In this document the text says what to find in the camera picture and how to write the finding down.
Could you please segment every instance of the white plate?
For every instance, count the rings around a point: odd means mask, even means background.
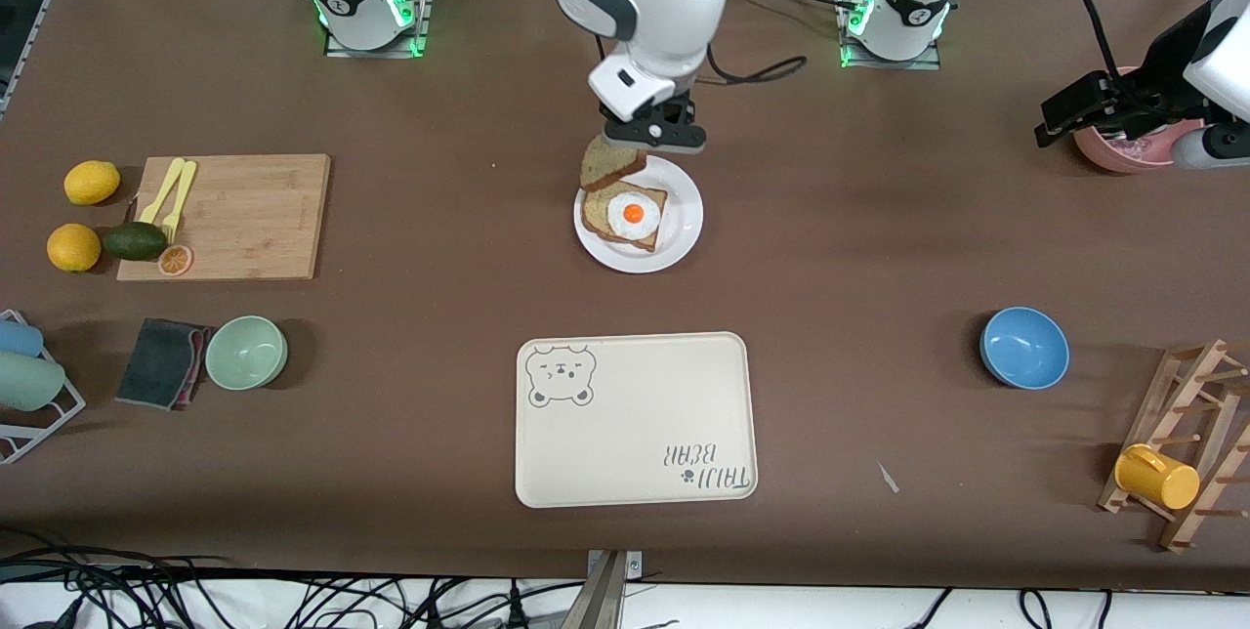
[[[736,335],[541,339],[518,351],[516,496],[526,506],[740,500],[756,475]]]
[[[624,180],[639,188],[664,190],[669,193],[660,219],[660,236],[655,243],[655,253],[648,253],[629,243],[611,243],[581,224],[581,205],[586,201],[586,191],[578,190],[572,203],[572,229],[578,240],[594,255],[595,260],[621,273],[656,273],[678,263],[695,248],[699,233],[702,231],[702,198],[695,180],[691,180],[674,163],[652,154],[646,156],[646,169],[628,175]]]

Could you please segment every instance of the small paper scrap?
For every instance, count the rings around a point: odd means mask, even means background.
[[[881,465],[880,460],[876,461],[876,466],[881,469],[881,478],[885,478],[885,484],[889,485],[891,490],[894,490],[894,494],[899,494],[899,484],[894,481],[894,478],[890,478],[890,474],[886,473],[885,466]]]

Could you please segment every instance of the yellow plastic fork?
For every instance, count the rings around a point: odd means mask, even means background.
[[[169,170],[165,171],[165,181],[160,184],[160,191],[156,193],[156,199],[152,200],[142,214],[139,215],[139,221],[144,224],[156,224],[156,215],[160,214],[160,208],[165,206],[165,198],[169,196],[169,191],[174,189],[174,180],[178,180],[182,175],[182,165],[186,163],[182,158],[174,158],[174,163],[169,163]]]
[[[196,163],[188,160],[182,163],[182,173],[178,181],[178,198],[174,200],[174,211],[169,213],[165,221],[160,223],[160,230],[165,233],[165,241],[174,243],[178,236],[178,221],[182,218],[182,205],[186,195],[191,191],[191,181],[195,179]]]

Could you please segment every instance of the lemon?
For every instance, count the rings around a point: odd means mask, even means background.
[[[81,224],[66,224],[48,238],[48,260],[66,273],[86,273],[100,260],[100,236]]]
[[[91,205],[111,198],[118,185],[121,185],[121,174],[112,163],[89,160],[78,163],[65,176],[65,196],[76,205]]]

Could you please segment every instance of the avocado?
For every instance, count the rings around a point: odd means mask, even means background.
[[[104,238],[104,250],[121,260],[152,260],[168,245],[156,225],[142,221],[118,225]]]

